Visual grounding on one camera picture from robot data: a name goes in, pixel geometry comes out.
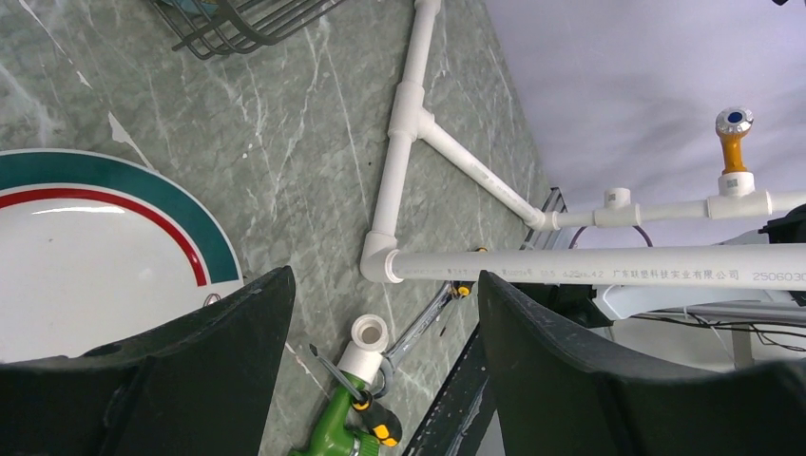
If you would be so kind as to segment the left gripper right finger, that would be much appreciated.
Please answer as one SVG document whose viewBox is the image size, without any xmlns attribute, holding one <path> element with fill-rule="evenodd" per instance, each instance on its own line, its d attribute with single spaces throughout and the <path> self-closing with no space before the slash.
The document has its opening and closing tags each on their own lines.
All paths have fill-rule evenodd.
<svg viewBox="0 0 806 456">
<path fill-rule="evenodd" d="M 805 364 L 714 372 L 633 351 L 478 280 L 480 333 L 508 455 L 801 455 Z"/>
</svg>

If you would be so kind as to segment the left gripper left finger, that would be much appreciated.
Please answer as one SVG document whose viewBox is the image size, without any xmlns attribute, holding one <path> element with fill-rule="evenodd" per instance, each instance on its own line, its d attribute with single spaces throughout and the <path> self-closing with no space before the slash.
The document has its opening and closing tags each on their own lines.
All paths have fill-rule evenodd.
<svg viewBox="0 0 806 456">
<path fill-rule="evenodd" d="M 255 455 L 296 297 L 284 266 L 78 357 L 1 368 L 5 455 Z"/>
</svg>

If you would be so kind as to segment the red striped green rim plate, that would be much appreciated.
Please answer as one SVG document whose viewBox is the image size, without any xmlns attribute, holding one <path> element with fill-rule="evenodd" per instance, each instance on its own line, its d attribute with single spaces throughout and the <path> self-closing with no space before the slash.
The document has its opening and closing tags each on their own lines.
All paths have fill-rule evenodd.
<svg viewBox="0 0 806 456">
<path fill-rule="evenodd" d="M 2 153 L 3 362 L 78 356 L 243 283 L 218 221 L 174 181 L 98 153 Z"/>
</svg>

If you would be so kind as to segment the white pvc elbow fitting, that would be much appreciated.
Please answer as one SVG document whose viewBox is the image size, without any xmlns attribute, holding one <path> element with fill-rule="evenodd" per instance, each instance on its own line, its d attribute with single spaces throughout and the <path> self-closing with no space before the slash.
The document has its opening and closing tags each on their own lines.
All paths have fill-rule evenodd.
<svg viewBox="0 0 806 456">
<path fill-rule="evenodd" d="M 336 366 L 369 387 L 375 380 L 383 352 L 389 344 L 387 323 L 376 314 L 365 313 L 353 323 L 350 338 Z"/>
</svg>

